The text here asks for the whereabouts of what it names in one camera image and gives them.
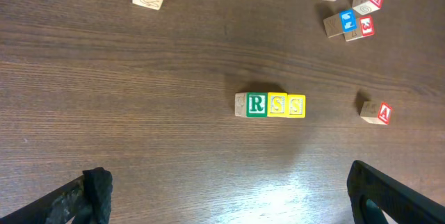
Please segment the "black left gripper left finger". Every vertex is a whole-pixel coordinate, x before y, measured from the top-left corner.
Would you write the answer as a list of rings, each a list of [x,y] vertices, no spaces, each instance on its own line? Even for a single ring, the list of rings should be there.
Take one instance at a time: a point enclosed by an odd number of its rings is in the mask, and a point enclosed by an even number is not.
[[[1,223],[108,224],[112,182],[111,172],[102,167],[85,170],[82,176],[2,217]]]

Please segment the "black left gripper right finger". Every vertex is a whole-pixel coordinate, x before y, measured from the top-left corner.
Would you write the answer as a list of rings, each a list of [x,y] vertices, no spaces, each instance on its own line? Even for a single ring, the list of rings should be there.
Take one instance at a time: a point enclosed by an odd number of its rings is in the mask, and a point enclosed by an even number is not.
[[[355,223],[444,223],[444,206],[360,160],[353,161],[348,196]]]

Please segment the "yellow S wooden block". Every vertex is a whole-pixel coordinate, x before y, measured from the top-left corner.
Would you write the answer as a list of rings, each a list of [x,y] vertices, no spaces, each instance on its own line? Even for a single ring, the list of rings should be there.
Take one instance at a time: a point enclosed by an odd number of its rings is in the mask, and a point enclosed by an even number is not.
[[[286,118],[286,100],[287,93],[268,93],[268,101],[267,101],[267,116],[268,117],[279,117]]]

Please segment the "green R wooden block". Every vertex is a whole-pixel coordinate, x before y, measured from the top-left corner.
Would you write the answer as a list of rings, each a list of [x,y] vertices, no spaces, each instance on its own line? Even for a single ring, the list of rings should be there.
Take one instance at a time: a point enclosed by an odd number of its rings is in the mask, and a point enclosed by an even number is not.
[[[234,114],[244,118],[267,117],[268,93],[236,93]]]

